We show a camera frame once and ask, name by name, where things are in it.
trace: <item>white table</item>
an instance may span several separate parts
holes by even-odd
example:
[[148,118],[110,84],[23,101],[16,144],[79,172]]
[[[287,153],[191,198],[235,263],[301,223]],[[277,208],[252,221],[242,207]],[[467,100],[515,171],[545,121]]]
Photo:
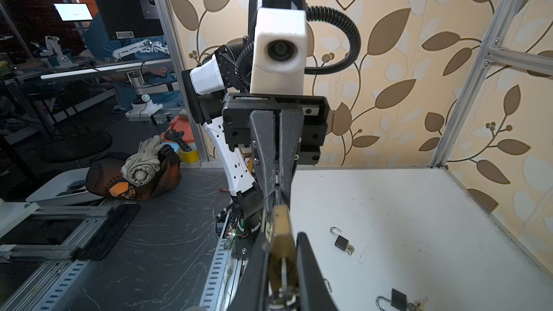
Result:
[[[553,309],[553,280],[444,170],[298,170],[291,217],[341,311],[377,310],[392,288],[427,297],[425,310]],[[331,226],[352,256],[334,246]]]

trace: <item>blue shirt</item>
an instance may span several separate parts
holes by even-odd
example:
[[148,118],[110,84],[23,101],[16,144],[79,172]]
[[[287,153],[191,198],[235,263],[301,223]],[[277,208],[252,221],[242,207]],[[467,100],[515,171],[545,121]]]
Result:
[[[107,35],[106,26],[103,23],[102,16],[98,12],[96,16],[90,22],[88,29],[83,34],[88,50],[92,53],[94,58],[104,61],[111,62],[113,61],[113,51],[125,47],[126,45],[132,45],[133,43],[140,42],[144,39],[149,39],[152,41],[160,41],[164,45],[163,36],[151,36],[144,38],[126,38],[118,40],[110,40]],[[142,53],[136,52],[134,55],[126,56],[122,58],[124,61],[130,60],[147,60],[147,59],[156,59],[166,57],[167,55],[163,52],[151,52],[151,53]],[[146,73],[143,75],[146,83],[150,84],[159,84],[166,83],[168,81],[173,81],[173,78],[167,72],[165,76],[160,77],[151,73]],[[122,84],[123,82],[114,82],[115,90],[118,93],[119,105],[125,107],[125,109],[131,110],[131,103],[136,99],[137,95],[135,90],[130,84]],[[168,102],[176,101],[177,103],[182,103],[182,98],[180,92],[165,92],[165,93],[156,93],[150,94],[151,100],[156,104],[163,104]]]

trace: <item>person's hand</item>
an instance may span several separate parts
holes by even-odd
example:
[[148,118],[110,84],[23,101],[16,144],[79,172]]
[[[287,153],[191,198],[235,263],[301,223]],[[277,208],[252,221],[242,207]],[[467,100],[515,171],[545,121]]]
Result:
[[148,70],[149,73],[153,73],[156,76],[165,76],[168,71],[169,71],[169,69],[166,68],[166,67],[162,67],[160,69]]

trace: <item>white label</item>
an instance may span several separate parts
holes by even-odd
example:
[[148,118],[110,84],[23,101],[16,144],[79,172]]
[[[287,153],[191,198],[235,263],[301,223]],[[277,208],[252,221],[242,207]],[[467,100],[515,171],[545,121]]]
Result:
[[135,33],[132,31],[116,31],[117,38],[135,38]]

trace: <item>camera lens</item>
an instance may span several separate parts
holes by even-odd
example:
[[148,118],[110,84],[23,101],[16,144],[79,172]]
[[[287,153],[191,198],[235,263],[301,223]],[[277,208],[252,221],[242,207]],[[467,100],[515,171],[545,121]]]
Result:
[[276,40],[269,44],[267,52],[271,59],[285,62],[294,55],[294,44],[286,40]]

